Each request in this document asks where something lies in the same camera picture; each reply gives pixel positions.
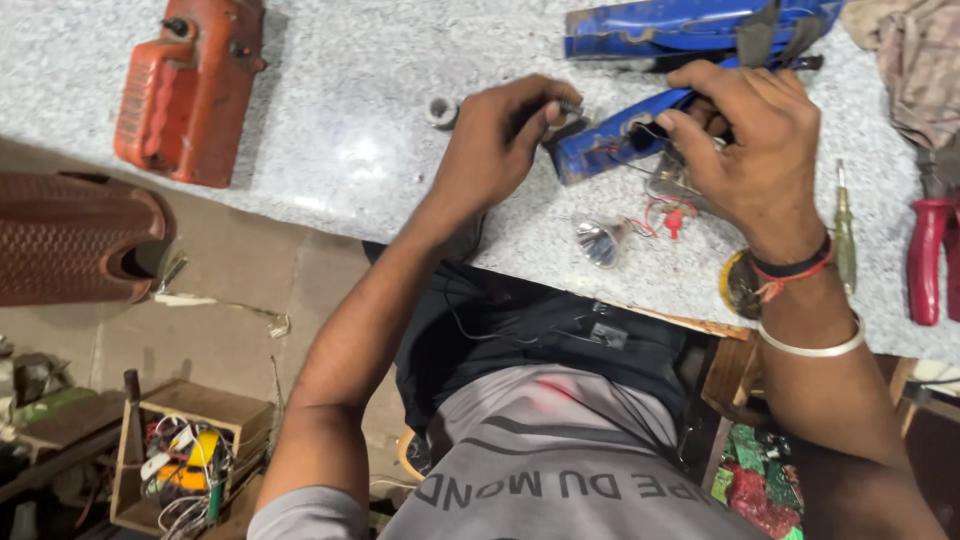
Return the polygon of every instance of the blue motorcycle part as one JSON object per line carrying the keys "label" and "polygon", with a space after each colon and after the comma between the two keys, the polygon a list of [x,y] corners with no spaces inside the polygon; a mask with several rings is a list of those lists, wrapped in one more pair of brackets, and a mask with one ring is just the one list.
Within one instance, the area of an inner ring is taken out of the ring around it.
{"label": "blue motorcycle part", "polygon": [[[719,62],[737,67],[737,58]],[[685,109],[696,97],[689,88],[674,88],[647,98],[604,120],[599,126],[566,136],[549,147],[560,183],[571,185],[630,160],[663,150],[666,133],[654,118],[667,109]]]}
{"label": "blue motorcycle part", "polygon": [[[744,43],[754,49],[780,45],[802,50],[830,29],[842,7],[843,0],[647,0],[603,6],[566,15],[564,49],[567,58],[663,57],[724,49],[736,49],[746,58]],[[767,51],[757,53],[759,65]]]}

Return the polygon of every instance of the orange fuel tank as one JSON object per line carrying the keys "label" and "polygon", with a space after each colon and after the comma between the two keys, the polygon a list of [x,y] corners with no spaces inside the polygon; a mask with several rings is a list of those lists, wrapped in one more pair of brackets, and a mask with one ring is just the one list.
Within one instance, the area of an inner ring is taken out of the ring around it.
{"label": "orange fuel tank", "polygon": [[253,77],[266,67],[261,0],[170,0],[133,49],[113,151],[178,182],[227,187]]}

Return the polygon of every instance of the grey t-shirt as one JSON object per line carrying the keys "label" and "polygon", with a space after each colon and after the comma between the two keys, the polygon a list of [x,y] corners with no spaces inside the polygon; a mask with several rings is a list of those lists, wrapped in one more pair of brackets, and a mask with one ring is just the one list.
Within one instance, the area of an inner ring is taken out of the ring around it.
{"label": "grey t-shirt", "polygon": [[[452,448],[381,538],[766,538],[662,457],[676,432],[659,401],[592,373],[492,373],[447,399],[436,429]],[[248,538],[366,538],[366,516],[305,487],[257,512]]]}

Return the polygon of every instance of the yellow screwdriver handle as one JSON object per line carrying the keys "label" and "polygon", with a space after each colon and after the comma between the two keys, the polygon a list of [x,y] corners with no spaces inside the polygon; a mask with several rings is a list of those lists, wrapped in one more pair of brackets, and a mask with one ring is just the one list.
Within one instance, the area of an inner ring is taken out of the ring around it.
{"label": "yellow screwdriver handle", "polygon": [[834,216],[833,257],[847,295],[856,292],[856,246],[853,244],[853,214],[845,187],[837,188],[837,213]]}

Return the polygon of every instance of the black wristband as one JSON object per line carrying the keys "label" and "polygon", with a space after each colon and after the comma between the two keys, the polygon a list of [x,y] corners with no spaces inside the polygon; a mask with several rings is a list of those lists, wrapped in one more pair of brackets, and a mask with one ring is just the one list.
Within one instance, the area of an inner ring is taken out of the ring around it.
{"label": "black wristband", "polygon": [[770,276],[771,278],[782,279],[806,272],[810,268],[813,268],[822,262],[829,255],[830,234],[826,233],[824,234],[824,243],[820,245],[820,249],[818,249],[817,252],[807,260],[794,262],[793,264],[771,264],[769,262],[760,260],[756,255],[754,255],[754,264],[760,272],[763,272],[767,276]]}

